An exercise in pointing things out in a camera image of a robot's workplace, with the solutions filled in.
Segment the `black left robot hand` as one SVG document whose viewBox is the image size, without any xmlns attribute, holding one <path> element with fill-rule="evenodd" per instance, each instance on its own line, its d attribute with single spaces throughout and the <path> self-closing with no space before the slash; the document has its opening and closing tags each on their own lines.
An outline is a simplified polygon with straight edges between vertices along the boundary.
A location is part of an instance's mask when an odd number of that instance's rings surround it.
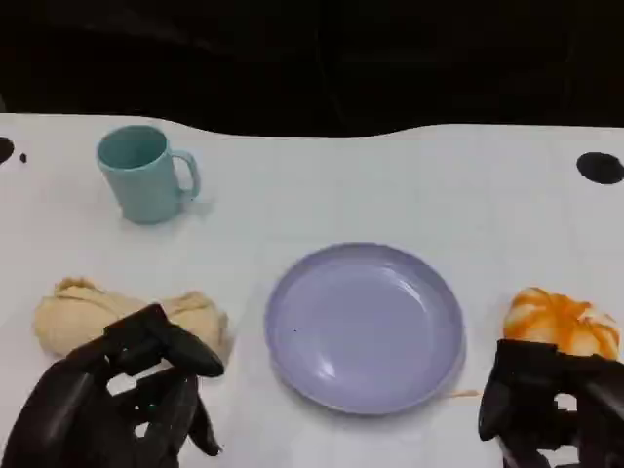
<svg viewBox="0 0 624 468">
<path fill-rule="evenodd" d="M 158 304 L 106 327 L 51 365 L 22 407 L 4 467 L 177 467 L 186 440 L 220 447 L 198 379 L 224 364 Z"/>
</svg>

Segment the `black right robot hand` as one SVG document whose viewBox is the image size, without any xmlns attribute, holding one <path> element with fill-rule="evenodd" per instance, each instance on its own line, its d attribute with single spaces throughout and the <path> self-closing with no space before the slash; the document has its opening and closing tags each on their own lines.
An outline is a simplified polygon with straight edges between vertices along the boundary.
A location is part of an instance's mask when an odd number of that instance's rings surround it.
<svg viewBox="0 0 624 468">
<path fill-rule="evenodd" d="M 578 450 L 579 467 L 623 464 L 623 365 L 553 344 L 500 339 L 478 432 L 506 467 L 547 467 L 545 451 Z"/>
</svg>

